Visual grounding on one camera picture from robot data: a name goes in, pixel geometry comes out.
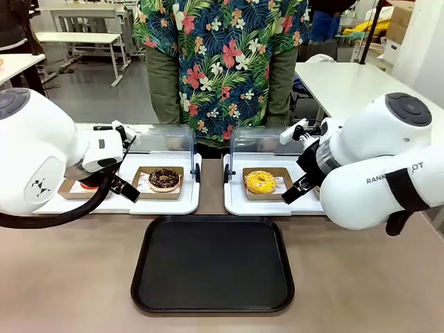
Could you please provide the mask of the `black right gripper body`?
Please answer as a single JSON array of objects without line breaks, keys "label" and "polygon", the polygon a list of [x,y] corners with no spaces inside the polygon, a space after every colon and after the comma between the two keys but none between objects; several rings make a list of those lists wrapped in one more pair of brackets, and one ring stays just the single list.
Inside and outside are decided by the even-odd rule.
[{"label": "black right gripper body", "polygon": [[316,152],[320,146],[319,138],[300,136],[303,152],[297,159],[298,166],[304,171],[301,181],[324,181],[326,175],[321,171],[316,159]]}]

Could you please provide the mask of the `chocolate donut with nuts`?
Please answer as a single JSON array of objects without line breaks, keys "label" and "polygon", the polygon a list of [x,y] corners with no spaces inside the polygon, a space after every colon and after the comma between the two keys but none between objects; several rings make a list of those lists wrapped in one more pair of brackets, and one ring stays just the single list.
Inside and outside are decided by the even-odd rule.
[{"label": "chocolate donut with nuts", "polygon": [[153,191],[170,192],[180,185],[180,174],[170,168],[156,169],[150,173],[148,184]]}]

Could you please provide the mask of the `yellow glazed sprinkle donut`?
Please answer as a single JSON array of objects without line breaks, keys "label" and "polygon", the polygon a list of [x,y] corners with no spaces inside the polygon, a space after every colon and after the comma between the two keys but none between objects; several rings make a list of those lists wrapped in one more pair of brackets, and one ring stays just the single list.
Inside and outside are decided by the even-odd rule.
[{"label": "yellow glazed sprinkle donut", "polygon": [[269,172],[252,171],[245,177],[245,185],[253,194],[271,194],[277,187],[277,180]]}]

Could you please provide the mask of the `clear display case lid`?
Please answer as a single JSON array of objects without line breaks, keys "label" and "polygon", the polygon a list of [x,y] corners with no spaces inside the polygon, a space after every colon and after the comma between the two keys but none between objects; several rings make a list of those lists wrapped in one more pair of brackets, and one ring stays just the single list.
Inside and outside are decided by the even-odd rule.
[{"label": "clear display case lid", "polygon": [[[125,163],[132,162],[139,166],[182,167],[185,174],[195,176],[200,169],[194,131],[188,126],[174,125],[129,125],[137,134]],[[188,151],[169,151],[165,146],[168,136],[188,139]]]},{"label": "clear display case lid", "polygon": [[251,163],[253,167],[265,165],[270,162],[271,166],[278,165],[278,159],[289,158],[295,162],[302,154],[302,143],[291,140],[286,145],[279,142],[280,134],[289,127],[238,127],[231,133],[230,156],[228,171],[230,175],[238,173],[243,169],[242,164]]}]

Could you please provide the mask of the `blue chair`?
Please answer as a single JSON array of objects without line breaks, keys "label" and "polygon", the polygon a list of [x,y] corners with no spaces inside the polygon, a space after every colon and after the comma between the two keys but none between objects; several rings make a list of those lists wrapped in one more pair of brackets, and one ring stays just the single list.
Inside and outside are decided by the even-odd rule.
[{"label": "blue chair", "polygon": [[295,74],[293,77],[292,91],[290,93],[290,110],[296,116],[297,104],[300,99],[313,99],[309,90],[305,87],[300,77]]}]

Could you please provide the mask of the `person right arm olive sleeve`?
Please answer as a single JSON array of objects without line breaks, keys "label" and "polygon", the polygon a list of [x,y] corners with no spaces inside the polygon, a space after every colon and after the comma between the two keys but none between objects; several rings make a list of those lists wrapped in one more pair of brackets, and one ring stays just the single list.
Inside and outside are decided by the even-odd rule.
[{"label": "person right arm olive sleeve", "polygon": [[151,104],[161,124],[180,125],[179,59],[148,46],[146,68]]}]

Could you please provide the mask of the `person arm olive sleeve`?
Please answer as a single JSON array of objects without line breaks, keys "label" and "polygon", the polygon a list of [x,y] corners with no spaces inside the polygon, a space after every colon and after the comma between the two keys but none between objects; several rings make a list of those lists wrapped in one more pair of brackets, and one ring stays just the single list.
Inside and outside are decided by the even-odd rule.
[{"label": "person arm olive sleeve", "polygon": [[151,104],[161,124],[180,125],[179,59],[148,46],[146,68]]},{"label": "person arm olive sleeve", "polygon": [[285,126],[289,118],[290,92],[298,48],[275,54],[270,61],[269,89],[264,124],[267,127]]}]

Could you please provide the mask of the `person left arm olive sleeve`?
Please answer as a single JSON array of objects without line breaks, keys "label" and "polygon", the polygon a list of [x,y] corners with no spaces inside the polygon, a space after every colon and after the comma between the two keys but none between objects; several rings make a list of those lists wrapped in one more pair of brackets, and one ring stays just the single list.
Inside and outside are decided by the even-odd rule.
[{"label": "person left arm olive sleeve", "polygon": [[264,124],[267,127],[285,126],[289,118],[290,92],[298,48],[275,54],[270,61],[269,89]]}]

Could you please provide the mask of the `large white table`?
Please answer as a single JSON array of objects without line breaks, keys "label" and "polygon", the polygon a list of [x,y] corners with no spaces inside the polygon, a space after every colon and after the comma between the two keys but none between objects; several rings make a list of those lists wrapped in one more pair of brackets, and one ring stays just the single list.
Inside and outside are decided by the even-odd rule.
[{"label": "large white table", "polygon": [[426,104],[434,124],[444,125],[444,109],[373,65],[298,62],[295,73],[316,100],[319,118],[347,119],[378,96],[405,92]]}]

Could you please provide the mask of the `white cloth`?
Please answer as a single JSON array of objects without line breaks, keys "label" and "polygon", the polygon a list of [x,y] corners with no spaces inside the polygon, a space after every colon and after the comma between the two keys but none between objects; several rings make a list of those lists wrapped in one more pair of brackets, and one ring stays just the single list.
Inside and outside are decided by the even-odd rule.
[{"label": "white cloth", "polygon": [[313,55],[305,62],[306,63],[322,63],[322,62],[335,63],[336,60],[334,58],[330,57],[329,55],[319,53],[319,54]]}]

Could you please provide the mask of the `low white bench table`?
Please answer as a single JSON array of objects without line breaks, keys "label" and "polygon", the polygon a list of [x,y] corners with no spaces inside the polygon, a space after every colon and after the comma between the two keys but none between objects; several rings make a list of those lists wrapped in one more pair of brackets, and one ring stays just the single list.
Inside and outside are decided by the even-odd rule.
[{"label": "low white bench table", "polygon": [[123,71],[130,63],[126,58],[126,52],[121,42],[120,34],[115,33],[70,33],[70,32],[37,32],[36,38],[39,42],[63,42],[63,43],[83,43],[83,44],[105,44],[110,50],[110,56],[112,59],[112,66],[114,70],[114,81],[111,83],[112,87],[116,87],[123,75],[119,73],[117,69],[117,59],[114,53],[113,46],[116,43],[120,43],[121,57],[123,59]]}]

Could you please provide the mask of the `person torso floral shirt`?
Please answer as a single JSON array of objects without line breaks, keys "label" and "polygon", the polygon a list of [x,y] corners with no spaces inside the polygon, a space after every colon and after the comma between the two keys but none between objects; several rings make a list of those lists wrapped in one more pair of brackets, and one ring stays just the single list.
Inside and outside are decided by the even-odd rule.
[{"label": "person torso floral shirt", "polygon": [[298,48],[308,0],[137,0],[134,37],[179,59],[180,125],[219,158],[238,127],[265,126],[270,61]]}]

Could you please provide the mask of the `white table with orange item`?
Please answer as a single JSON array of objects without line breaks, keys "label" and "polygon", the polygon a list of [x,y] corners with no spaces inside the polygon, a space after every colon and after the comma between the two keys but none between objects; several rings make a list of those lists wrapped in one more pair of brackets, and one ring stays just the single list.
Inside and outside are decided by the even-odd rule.
[{"label": "white table with orange item", "polygon": [[12,77],[46,59],[44,54],[32,55],[30,53],[6,53],[0,55],[4,61],[0,67],[0,87]]}]

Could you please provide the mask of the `background person in blue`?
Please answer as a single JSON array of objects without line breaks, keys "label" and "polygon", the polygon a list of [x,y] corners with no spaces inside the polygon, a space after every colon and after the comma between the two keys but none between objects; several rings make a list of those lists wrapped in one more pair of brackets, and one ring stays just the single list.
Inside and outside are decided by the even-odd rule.
[{"label": "background person in blue", "polygon": [[328,54],[334,58],[337,53],[336,35],[341,19],[342,0],[309,0],[313,11],[313,22],[308,44],[312,54]]}]

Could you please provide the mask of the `brown cardboard box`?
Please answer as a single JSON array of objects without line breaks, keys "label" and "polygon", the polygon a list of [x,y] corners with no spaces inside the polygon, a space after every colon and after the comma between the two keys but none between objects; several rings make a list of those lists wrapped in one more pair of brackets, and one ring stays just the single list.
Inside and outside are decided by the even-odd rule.
[{"label": "brown cardboard box", "polygon": [[402,44],[415,3],[402,0],[390,0],[389,3],[393,7],[393,13],[386,32],[386,38],[397,44]]}]

